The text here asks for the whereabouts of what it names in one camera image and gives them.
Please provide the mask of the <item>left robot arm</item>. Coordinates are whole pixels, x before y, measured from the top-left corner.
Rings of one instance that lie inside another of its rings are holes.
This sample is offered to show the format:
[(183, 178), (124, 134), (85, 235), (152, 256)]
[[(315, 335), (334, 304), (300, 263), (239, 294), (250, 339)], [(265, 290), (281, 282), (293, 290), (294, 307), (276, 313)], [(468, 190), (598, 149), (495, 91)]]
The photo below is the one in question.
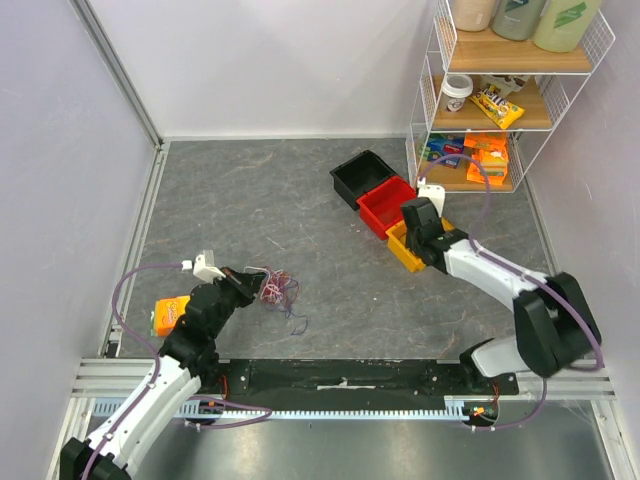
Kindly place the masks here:
[(111, 306), (118, 324), (153, 355), (153, 367), (124, 403), (86, 439), (72, 437), (59, 456), (61, 479), (132, 479), (144, 457), (179, 408), (196, 393), (219, 382), (216, 338), (234, 311), (255, 300), (266, 279), (263, 272), (214, 268), (210, 281), (196, 286), (183, 315), (156, 350), (124, 323), (117, 310), (120, 291), (141, 266), (116, 285)]

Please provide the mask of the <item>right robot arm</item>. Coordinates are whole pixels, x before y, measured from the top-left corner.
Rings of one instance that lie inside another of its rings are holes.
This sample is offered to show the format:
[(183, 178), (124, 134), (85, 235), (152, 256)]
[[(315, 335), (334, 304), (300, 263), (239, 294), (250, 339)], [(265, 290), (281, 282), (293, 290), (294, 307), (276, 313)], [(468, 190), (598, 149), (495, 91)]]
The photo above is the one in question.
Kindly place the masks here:
[(494, 377), (530, 371), (550, 378), (588, 353), (603, 366), (602, 336), (578, 280), (560, 272), (549, 276), (526, 270), (483, 248), (466, 232), (446, 230), (428, 198), (400, 207), (406, 246), (425, 265), (464, 280), (504, 305), (514, 319), (515, 334), (470, 348), (469, 362), (458, 368), (458, 381), (477, 394)]

